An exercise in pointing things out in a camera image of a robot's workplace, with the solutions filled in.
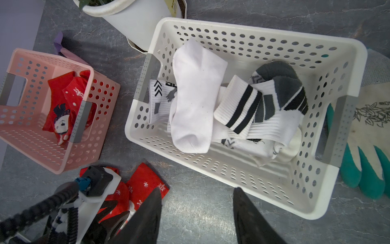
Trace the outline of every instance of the pink plastic basket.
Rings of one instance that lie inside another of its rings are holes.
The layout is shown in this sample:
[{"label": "pink plastic basket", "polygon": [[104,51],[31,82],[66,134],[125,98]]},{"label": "pink plastic basket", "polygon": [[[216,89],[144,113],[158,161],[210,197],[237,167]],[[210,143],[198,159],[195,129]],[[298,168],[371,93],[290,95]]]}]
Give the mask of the pink plastic basket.
[{"label": "pink plastic basket", "polygon": [[[83,103],[70,140],[59,146],[54,133],[42,130],[51,103],[48,80],[83,70],[91,71]],[[26,78],[25,87],[19,105],[6,106],[15,75]],[[0,138],[55,174],[93,163],[99,159],[120,87],[91,66],[17,48],[0,87]],[[97,105],[95,118],[84,129],[92,103]]]}]

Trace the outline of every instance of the glove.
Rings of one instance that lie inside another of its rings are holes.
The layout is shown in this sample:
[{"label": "glove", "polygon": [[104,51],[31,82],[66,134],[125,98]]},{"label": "glove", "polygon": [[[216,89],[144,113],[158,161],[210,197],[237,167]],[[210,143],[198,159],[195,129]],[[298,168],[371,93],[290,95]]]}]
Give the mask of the glove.
[{"label": "glove", "polygon": [[[383,193],[390,196],[390,60],[368,53],[340,174],[349,187],[359,185],[363,194],[378,199]],[[333,108],[330,104],[327,111],[329,129]]]}]

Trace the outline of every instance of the basket handle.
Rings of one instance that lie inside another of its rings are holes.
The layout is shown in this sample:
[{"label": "basket handle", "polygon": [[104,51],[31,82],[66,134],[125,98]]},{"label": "basket handle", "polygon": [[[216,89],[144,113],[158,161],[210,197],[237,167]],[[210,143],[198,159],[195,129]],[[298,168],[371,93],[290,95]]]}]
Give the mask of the basket handle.
[{"label": "basket handle", "polygon": [[6,72],[4,80],[0,86],[0,105],[7,105],[15,77],[16,75]]},{"label": "basket handle", "polygon": [[146,91],[148,89],[149,80],[152,75],[152,67],[156,62],[156,57],[148,53],[145,58],[144,66],[142,67],[141,75],[138,80],[137,88],[135,89],[134,99],[143,102],[145,99]]},{"label": "basket handle", "polygon": [[81,142],[83,133],[85,130],[85,125],[87,124],[89,112],[91,111],[92,103],[87,101],[82,101],[80,109],[78,110],[76,121],[73,126],[71,138],[69,139],[72,143]]},{"label": "basket handle", "polygon": [[357,103],[355,96],[345,95],[337,99],[322,162],[341,166]]}]

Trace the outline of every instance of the countertop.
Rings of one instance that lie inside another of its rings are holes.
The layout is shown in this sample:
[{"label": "countertop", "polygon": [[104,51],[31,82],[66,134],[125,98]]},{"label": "countertop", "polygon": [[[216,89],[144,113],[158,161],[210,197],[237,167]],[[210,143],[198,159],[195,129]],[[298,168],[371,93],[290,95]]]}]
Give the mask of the countertop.
[{"label": "countertop", "polygon": [[[188,18],[350,37],[390,57],[390,3],[386,0],[187,0]],[[54,53],[53,39],[121,85],[105,144],[97,164],[118,167],[128,180],[146,162],[166,181],[158,243],[237,243],[233,188],[128,141],[124,126],[145,55],[102,18],[80,12],[71,0],[48,0],[34,50]],[[5,219],[49,197],[79,170],[55,175],[8,146],[0,171],[0,218]],[[390,199],[365,197],[338,178],[328,211],[314,221],[302,219],[250,196],[287,243],[390,243]],[[41,221],[24,234],[33,239]]]}]

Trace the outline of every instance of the potted plant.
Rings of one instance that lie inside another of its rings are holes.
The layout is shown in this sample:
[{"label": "potted plant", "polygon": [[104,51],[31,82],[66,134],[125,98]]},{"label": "potted plant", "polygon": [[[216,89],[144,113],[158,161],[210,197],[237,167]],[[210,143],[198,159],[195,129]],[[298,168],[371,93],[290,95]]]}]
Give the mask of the potted plant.
[{"label": "potted plant", "polygon": [[165,17],[183,18],[185,0],[73,0],[86,14],[103,17],[141,52],[149,49],[157,23]]}]

